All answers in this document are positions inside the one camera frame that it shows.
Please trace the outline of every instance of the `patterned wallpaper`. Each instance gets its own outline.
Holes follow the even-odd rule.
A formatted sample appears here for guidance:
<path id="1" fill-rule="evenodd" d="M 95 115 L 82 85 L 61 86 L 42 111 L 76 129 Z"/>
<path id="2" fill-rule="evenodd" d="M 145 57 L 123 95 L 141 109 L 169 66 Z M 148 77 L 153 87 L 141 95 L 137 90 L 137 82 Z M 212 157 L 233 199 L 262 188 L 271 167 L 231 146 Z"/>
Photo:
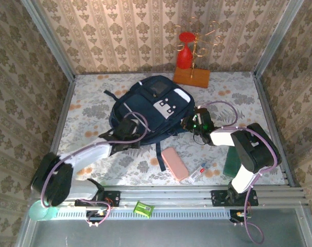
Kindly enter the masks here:
<path id="1" fill-rule="evenodd" d="M 68 82 L 20 1 L 0 0 L 0 246 L 16 241 Z"/>
<path id="2" fill-rule="evenodd" d="M 263 74 L 291 169 L 312 211 L 312 0 L 305 0 Z"/>
<path id="3" fill-rule="evenodd" d="M 197 60 L 211 71 L 252 71 L 288 0 L 38 0 L 76 74 L 174 70 L 182 30 L 224 43 Z M 199 22 L 189 23 L 191 16 Z"/>

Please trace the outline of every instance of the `small green object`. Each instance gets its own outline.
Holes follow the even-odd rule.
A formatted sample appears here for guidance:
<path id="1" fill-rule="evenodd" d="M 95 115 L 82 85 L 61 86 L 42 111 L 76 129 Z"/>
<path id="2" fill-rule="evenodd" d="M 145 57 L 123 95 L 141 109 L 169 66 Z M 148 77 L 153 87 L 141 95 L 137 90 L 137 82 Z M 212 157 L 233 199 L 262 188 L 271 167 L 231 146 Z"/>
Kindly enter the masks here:
<path id="1" fill-rule="evenodd" d="M 147 218 L 150 218 L 152 211 L 154 210 L 155 206 L 149 206 L 147 204 L 144 204 L 142 202 L 137 202 L 133 212 L 146 216 Z"/>
<path id="2" fill-rule="evenodd" d="M 229 177 L 236 177 L 238 171 L 240 169 L 240 158 L 236 152 L 235 147 L 229 147 L 226 162 L 223 168 L 223 175 Z"/>
<path id="3" fill-rule="evenodd" d="M 38 200 L 32 204 L 29 209 L 29 217 L 32 220 L 50 220 L 54 218 L 58 213 L 58 209 L 56 207 L 48 207 L 45 208 L 42 206 L 41 201 Z"/>

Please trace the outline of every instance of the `gray flower pattern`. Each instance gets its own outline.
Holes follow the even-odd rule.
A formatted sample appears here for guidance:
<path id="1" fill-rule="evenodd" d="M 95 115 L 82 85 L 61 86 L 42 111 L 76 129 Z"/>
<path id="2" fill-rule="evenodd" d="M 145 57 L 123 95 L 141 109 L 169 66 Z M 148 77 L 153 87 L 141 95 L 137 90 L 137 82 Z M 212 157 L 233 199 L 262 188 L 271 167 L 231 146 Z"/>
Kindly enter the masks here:
<path id="1" fill-rule="evenodd" d="M 18 218 L 11 226 L 13 236 L 16 236 L 19 233 L 20 227 L 22 224 L 21 217 Z"/>
<path id="2" fill-rule="evenodd" d="M 11 176 L 7 176 L 1 181 L 1 189 L 3 193 L 12 191 L 14 180 Z"/>
<path id="3" fill-rule="evenodd" d="M 99 134 L 110 129 L 108 119 L 115 101 L 104 94 L 104 90 L 109 90 L 116 97 L 121 97 L 133 84 L 152 75 L 159 74 L 76 76 L 75 93 L 64 126 L 59 154 L 85 146 L 95 140 Z M 161 75 L 173 78 L 173 73 Z M 193 96 L 196 105 L 203 105 L 214 100 L 227 101 L 238 112 L 238 125 L 246 126 L 258 122 L 269 133 L 251 73 L 214 72 L 210 75 L 207 89 L 186 85 L 182 87 Z M 225 104 L 212 104 L 207 106 L 207 109 L 216 126 L 230 124 L 235 119 L 234 112 Z M 197 185 L 224 185 L 231 180 L 230 177 L 222 174 L 228 147 L 200 146 L 193 141 L 191 133 L 181 133 L 162 141 L 162 150 L 167 147 L 175 147 L 190 173 L 200 164 L 207 163 L 211 172 L 208 176 L 202 177 L 196 183 Z M 191 184 L 188 179 L 176 181 L 168 169 L 160 172 L 155 145 L 118 152 L 107 159 L 92 163 L 89 168 L 92 171 L 80 172 L 76 175 L 77 179 L 94 178 L 107 186 Z M 260 178 L 258 183 L 283 184 L 284 179 L 280 168 Z"/>

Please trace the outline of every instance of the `navy backpack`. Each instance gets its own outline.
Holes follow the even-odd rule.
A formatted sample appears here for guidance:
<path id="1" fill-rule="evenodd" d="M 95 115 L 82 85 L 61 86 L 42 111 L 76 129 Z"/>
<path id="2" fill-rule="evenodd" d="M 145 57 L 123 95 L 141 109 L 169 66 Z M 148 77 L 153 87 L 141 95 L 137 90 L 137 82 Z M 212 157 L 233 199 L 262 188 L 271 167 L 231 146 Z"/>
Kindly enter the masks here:
<path id="1" fill-rule="evenodd" d="M 160 141 L 185 132 L 180 123 L 182 118 L 194 113 L 192 96 L 164 76 L 151 76 L 137 82 L 119 99 L 109 91 L 105 93 L 116 100 L 109 118 L 112 128 L 117 127 L 128 112 L 138 112 L 147 119 L 148 132 L 140 145 L 156 144 L 157 159 L 161 171 L 165 171 Z M 142 134 L 144 130 L 144 126 L 139 125 L 137 132 Z"/>

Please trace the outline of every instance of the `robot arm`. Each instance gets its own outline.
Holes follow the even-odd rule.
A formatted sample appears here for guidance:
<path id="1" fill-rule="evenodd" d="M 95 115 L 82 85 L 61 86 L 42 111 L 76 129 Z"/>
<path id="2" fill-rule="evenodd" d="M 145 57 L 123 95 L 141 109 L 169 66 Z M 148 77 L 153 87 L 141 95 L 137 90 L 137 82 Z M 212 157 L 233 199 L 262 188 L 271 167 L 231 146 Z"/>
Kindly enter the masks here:
<path id="1" fill-rule="evenodd" d="M 195 135 L 201 136 L 205 144 L 234 146 L 236 148 L 241 167 L 236 177 L 229 183 L 227 191 L 232 205 L 245 197 L 245 192 L 260 171 L 274 164 L 273 156 L 268 147 L 246 129 L 259 134 L 276 154 L 278 164 L 281 163 L 278 149 L 257 123 L 248 125 L 245 129 L 236 127 L 217 128 L 214 127 L 207 109 L 200 108 L 195 110 L 194 116 L 183 119 L 181 125 Z"/>
<path id="2" fill-rule="evenodd" d="M 60 161 L 65 161 L 51 175 L 44 193 L 44 200 L 51 206 L 57 206 L 68 199 L 102 200 L 104 188 L 93 179 L 75 180 L 77 172 L 91 163 L 107 158 L 116 152 L 129 148 L 139 148 L 140 142 L 111 143 L 118 140 L 126 142 L 137 139 L 139 136 L 135 134 L 136 128 L 137 123 L 135 121 L 124 118 L 112 134 L 110 134 L 112 132 L 110 130 L 78 150 L 61 156 L 48 153 L 43 157 L 31 180 L 31 189 L 41 194 L 45 180 L 51 170 Z"/>

